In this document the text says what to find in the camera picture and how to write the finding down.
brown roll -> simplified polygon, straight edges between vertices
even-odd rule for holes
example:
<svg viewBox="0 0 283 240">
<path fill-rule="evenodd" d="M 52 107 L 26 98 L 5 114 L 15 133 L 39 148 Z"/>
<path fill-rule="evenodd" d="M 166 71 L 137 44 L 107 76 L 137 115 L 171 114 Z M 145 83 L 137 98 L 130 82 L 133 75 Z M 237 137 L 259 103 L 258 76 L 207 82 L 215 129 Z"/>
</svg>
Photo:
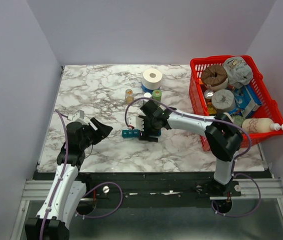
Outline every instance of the brown roll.
<svg viewBox="0 0 283 240">
<path fill-rule="evenodd" d="M 223 66 L 214 64 L 206 69 L 201 74 L 201 81 L 208 89 L 216 87 L 224 83 L 227 79 L 227 72 Z"/>
</svg>

white marble surface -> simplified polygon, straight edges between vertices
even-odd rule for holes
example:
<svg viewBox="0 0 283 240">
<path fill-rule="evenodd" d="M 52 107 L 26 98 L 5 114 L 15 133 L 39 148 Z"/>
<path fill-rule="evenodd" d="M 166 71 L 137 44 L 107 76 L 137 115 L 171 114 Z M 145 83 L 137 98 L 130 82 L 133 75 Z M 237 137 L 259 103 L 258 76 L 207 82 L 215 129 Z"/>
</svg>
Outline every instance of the white marble surface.
<svg viewBox="0 0 283 240">
<path fill-rule="evenodd" d="M 96 117 L 113 127 L 102 142 L 93 147 L 81 172 L 203 172 L 215 170 L 215 157 L 204 152 L 199 135 L 183 130 L 162 130 L 158 143 L 122 138 L 125 90 L 142 96 L 143 71 L 156 68 L 163 73 L 162 102 L 192 113 L 189 98 L 191 70 L 188 65 L 70 65 L 60 84 L 55 108 L 64 114 L 84 110 L 85 118 Z M 141 113 L 140 105 L 129 109 L 128 116 Z M 56 158 L 65 138 L 61 121 L 53 113 L 38 170 L 54 172 Z M 259 148 L 254 146 L 238 159 L 235 171 L 263 171 Z"/>
</svg>

cardboard box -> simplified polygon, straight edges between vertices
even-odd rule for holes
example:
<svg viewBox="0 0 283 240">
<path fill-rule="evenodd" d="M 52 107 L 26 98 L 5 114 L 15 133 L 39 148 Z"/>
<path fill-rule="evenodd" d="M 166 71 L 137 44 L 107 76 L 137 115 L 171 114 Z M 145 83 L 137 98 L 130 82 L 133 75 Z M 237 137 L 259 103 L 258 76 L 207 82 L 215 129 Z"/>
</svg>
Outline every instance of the cardboard box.
<svg viewBox="0 0 283 240">
<path fill-rule="evenodd" d="M 246 119 L 252 118 L 257 109 L 262 105 L 250 84 L 235 89 L 234 96 L 237 107 L 241 109 L 241 115 Z"/>
</svg>

red basket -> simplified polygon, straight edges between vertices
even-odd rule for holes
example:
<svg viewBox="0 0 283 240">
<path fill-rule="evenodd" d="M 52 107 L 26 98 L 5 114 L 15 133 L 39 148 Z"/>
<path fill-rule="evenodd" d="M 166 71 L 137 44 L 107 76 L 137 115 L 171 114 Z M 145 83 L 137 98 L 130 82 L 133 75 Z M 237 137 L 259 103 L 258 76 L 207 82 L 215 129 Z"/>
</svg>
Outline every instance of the red basket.
<svg viewBox="0 0 283 240">
<path fill-rule="evenodd" d="M 190 61 L 191 77 L 189 85 L 189 96 L 193 112 L 197 115 L 209 116 L 208 108 L 204 99 L 203 91 L 200 86 L 200 77 L 205 68 L 218 64 L 223 65 L 226 59 L 234 56 L 221 55 L 221 56 L 210 56 L 207 58 L 194 58 Z M 280 113 L 277 102 L 273 100 L 267 91 L 267 88 L 263 82 L 263 75 L 258 71 L 256 64 L 253 59 L 248 55 L 241 56 L 246 63 L 251 67 L 253 72 L 253 79 L 250 85 L 253 87 L 255 93 L 262 102 L 262 106 L 254 113 L 254 118 L 270 118 L 275 123 L 283 124 L 283 117 Z M 272 131 L 266 133 L 251 133 L 252 145 L 256 145 L 272 136 L 282 135 L 283 131 Z M 201 145 L 204 151 L 209 151 L 210 146 L 207 142 L 206 137 L 200 136 Z M 247 137 L 243 136 L 241 148 L 247 148 L 249 145 Z"/>
</svg>

black metal frame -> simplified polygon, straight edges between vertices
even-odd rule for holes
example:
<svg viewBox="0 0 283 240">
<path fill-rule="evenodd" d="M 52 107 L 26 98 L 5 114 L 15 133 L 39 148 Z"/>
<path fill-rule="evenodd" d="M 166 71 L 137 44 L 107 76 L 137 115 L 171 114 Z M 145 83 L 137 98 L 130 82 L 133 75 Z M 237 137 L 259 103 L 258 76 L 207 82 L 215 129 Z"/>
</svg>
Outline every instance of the black metal frame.
<svg viewBox="0 0 283 240">
<path fill-rule="evenodd" d="M 245 173 L 252 178 L 272 178 L 268 169 Z M 54 176 L 54 173 L 36 171 L 33 179 L 53 180 Z M 213 176 L 214 172 L 91 172 L 80 173 L 78 179 L 86 181 L 89 188 L 104 182 L 117 183 L 123 191 L 121 208 L 210 208 L 210 195 L 196 191 L 196 186 L 207 183 Z M 236 183 L 236 180 L 232 181 L 229 189 L 234 189 Z M 120 192 L 115 186 L 109 185 L 109 188 L 107 194 L 101 188 L 97 189 L 97 208 L 112 209 L 117 206 Z M 176 194 L 150 194 L 169 191 Z M 240 196 L 240 193 L 233 191 L 232 195 Z"/>
</svg>

